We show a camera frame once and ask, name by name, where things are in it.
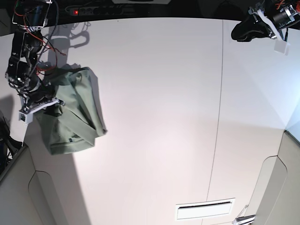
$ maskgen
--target white backdrop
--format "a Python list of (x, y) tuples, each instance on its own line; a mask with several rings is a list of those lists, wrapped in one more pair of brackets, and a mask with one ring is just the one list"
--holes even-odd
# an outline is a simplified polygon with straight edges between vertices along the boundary
[[(52, 176), (70, 224), (171, 225), (175, 204), (236, 198), (230, 216), (203, 221), (212, 225), (249, 203), (299, 100), (300, 33), (289, 32), (284, 56), (270, 39), (232, 41), (235, 24), (147, 18), (59, 27), (54, 44), (67, 53), (59, 65), (94, 71), (108, 129), (95, 148), (50, 156), (37, 124), (29, 127), (35, 167)], [(1, 37), (3, 74), (12, 37)], [(19, 99), (0, 81), (1, 96), (15, 98), (12, 128), (22, 136)]]

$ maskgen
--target green cloth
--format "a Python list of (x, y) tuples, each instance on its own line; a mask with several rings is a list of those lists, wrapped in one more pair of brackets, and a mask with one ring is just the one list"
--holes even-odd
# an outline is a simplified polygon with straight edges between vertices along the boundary
[(85, 67), (56, 75), (49, 81), (56, 97), (65, 102), (41, 110), (35, 116), (42, 129), (46, 148), (52, 155), (67, 154), (95, 146), (95, 138), (106, 133), (92, 94), (90, 75)]

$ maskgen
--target vent grille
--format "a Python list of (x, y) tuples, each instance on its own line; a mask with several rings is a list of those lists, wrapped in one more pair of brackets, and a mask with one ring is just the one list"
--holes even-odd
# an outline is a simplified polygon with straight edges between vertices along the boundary
[(233, 208), (234, 198), (213, 202), (176, 205), (175, 219), (212, 218), (229, 215)]

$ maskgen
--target black equipment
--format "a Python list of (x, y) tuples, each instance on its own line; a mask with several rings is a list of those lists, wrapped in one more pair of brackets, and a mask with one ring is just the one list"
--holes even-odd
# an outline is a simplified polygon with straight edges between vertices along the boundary
[(246, 19), (235, 26), (233, 40), (249, 42), (254, 38), (272, 38), (287, 41), (282, 29), (300, 21), (298, 0), (264, 0), (250, 7)]
[[(56, 25), (46, 42), (40, 29), (47, 25), (48, 11), (53, 3), (57, 9)], [(19, 119), (28, 124), (33, 120), (33, 113), (56, 103), (64, 104), (54, 97), (54, 87), (44, 84), (38, 77), (41, 55), (47, 48), (55, 50), (49, 40), (57, 26), (59, 9), (54, 0), (18, 0), (14, 13), (13, 23), (17, 24), (18, 28), (13, 39), (6, 78), (9, 86), (16, 89), (21, 98)]]
[(10, 136), (10, 131), (4, 117), (0, 117), (0, 174), (5, 170), (14, 156), (22, 147), (22, 142), (17, 142)]

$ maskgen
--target cable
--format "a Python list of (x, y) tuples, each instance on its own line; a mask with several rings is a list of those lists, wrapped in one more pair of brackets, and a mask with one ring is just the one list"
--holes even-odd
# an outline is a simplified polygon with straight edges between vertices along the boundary
[[(60, 12), (59, 12), (60, 9), (59, 9), (59, 7), (58, 7), (58, 4), (57, 4), (56, 0), (53, 0), (53, 2), (55, 3), (55, 6), (56, 6), (56, 21), (55, 21), (54, 28), (53, 28), (52, 32), (50, 33), (50, 35), (49, 35), (49, 39), (48, 39), (48, 41), (46, 42), (46, 45), (48, 45), (49, 40), (51, 40), (52, 35), (53, 35), (54, 31), (56, 30), (56, 27), (57, 27), (57, 25), (58, 25), (58, 19), (59, 19), (59, 16), (60, 16)], [(41, 59), (42, 54), (43, 54), (45, 51), (46, 51), (46, 46), (44, 46), (44, 48), (43, 48), (41, 54), (40, 54), (39, 57), (37, 58), (37, 62), (36, 62), (36, 64), (34, 65), (33, 69), (31, 70), (31, 72), (30, 72), (30, 74), (29, 74), (29, 77), (33, 74), (33, 72), (34, 72), (35, 69), (37, 68), (38, 62), (39, 62), (39, 60)]]
[(284, 1), (285, 1), (285, 0), (281, 0), (280, 3), (276, 4), (276, 5), (277, 5), (277, 8), (276, 8), (277, 10), (280, 8), (280, 6), (282, 5), (282, 3), (283, 3)]
[(19, 90), (16, 89), (16, 91), (18, 92), (18, 96), (22, 97), (24, 100), (26, 99), (26, 97), (24, 95), (22, 95)]
[(285, 32), (285, 41), (287, 42), (287, 36), (289, 35), (289, 29), (286, 28), (286, 32)]
[(31, 31), (32, 33), (35, 32), (34, 29), (32, 28), (32, 25), (30, 24), (30, 22), (29, 22), (27, 16), (25, 17), (25, 19), (26, 19), (27, 24), (29, 25), (29, 26), (28, 26), (28, 25), (27, 25), (27, 26), (28, 26), (28, 28), (30, 29), (30, 31)]
[(17, 2), (18, 2), (18, 0), (17, 0), (17, 1), (15, 1), (14, 13), (15, 13), (17, 16), (24, 16), (24, 15), (18, 14), (18, 13), (15, 11), (15, 7), (16, 7), (16, 5), (17, 5)]
[(11, 83), (11, 82), (8, 82), (8, 84), (9, 84), (9, 86), (10, 86), (11, 88), (16, 89), (16, 90), (21, 90), (21, 89), (23, 89), (23, 88), (25, 87), (25, 85), (22, 86), (22, 87), (20, 87), (20, 86), (19, 86), (19, 87), (16, 87), (15, 84), (14, 84), (14, 83)]
[[(46, 50), (46, 51), (44, 51), (44, 53), (45, 53), (45, 52), (47, 52), (49, 49), (50, 49), (50, 48), (47, 48), (47, 50)], [(37, 54), (37, 55), (41, 55), (41, 53), (39, 53), (39, 54)]]
[(54, 51), (54, 49), (53, 49), (51, 46), (49, 46), (44, 40), (40, 39), (39, 37), (35, 36), (34, 34), (32, 34), (32, 33), (29, 31), (28, 26), (27, 26), (26, 21), (25, 21), (25, 17), (26, 17), (26, 16), (24, 15), (24, 16), (23, 16), (23, 21), (24, 21), (24, 26), (25, 26), (25, 29), (27, 30), (27, 32), (28, 32), (31, 36), (35, 37), (37, 40), (43, 42), (46, 46), (48, 46), (49, 48), (51, 48), (51, 49)]
[(49, 68), (47, 68), (47, 69), (42, 69), (42, 68), (40, 68), (40, 67), (37, 66), (37, 70), (38, 70), (39, 73), (40, 73), (40, 71), (49, 71), (49, 70), (54, 69), (54, 68), (57, 67), (57, 62), (58, 62), (58, 59), (57, 59), (57, 53), (56, 53), (57, 48), (54, 48), (54, 47), (53, 47), (53, 45), (51, 44), (51, 42), (50, 42), (49, 39), (47, 39), (47, 40), (48, 40), (48, 43), (51, 45), (51, 47), (52, 47), (52, 49), (53, 49), (53, 51), (54, 51), (54, 54), (55, 54), (55, 66), (49, 67)]
[(58, 51), (61, 55), (66, 55), (65, 53), (63, 53), (63, 52), (61, 52), (60, 50), (58, 50), (57, 48), (55, 48), (55, 47), (51, 44), (51, 42), (50, 42), (50, 40), (49, 40), (48, 38), (46, 38), (45, 36), (43, 36), (43, 38), (45, 38), (46, 40), (48, 40), (48, 41), (49, 41), (49, 44), (52, 46), (52, 48), (54, 48), (56, 51)]

